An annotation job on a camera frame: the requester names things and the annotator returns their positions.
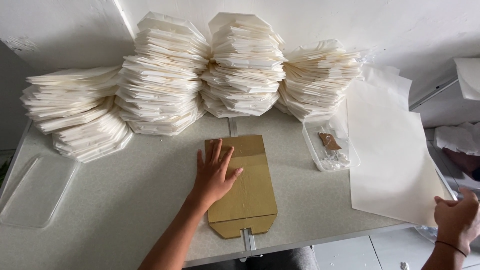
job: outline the speckled table surface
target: speckled table surface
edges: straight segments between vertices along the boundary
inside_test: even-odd
[[[273,108],[236,120],[239,135],[263,135],[278,207],[270,231],[255,236],[258,253],[405,224],[352,209],[348,170],[319,172],[294,117]],[[0,224],[0,269],[136,269],[193,186],[196,150],[205,139],[226,136],[228,120],[207,114],[178,136],[134,135],[123,151],[81,164],[46,228]],[[29,129],[0,208],[35,155],[57,155],[51,145],[51,136]],[[205,216],[187,261],[253,254],[245,251],[242,238],[221,239]]]

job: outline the bracelet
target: bracelet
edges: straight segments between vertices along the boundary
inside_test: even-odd
[[[454,249],[458,250],[461,254],[463,254],[463,256],[465,256],[465,258],[467,257],[467,255],[466,255],[463,251],[461,251],[458,247],[456,247],[456,246],[454,246],[454,245],[451,245],[451,244],[449,244],[449,243],[445,243],[445,242],[443,242],[443,241],[438,241],[438,240],[435,241],[435,244],[436,244],[436,243],[442,243],[442,244],[445,244],[445,245],[449,245],[449,246],[453,247]]]

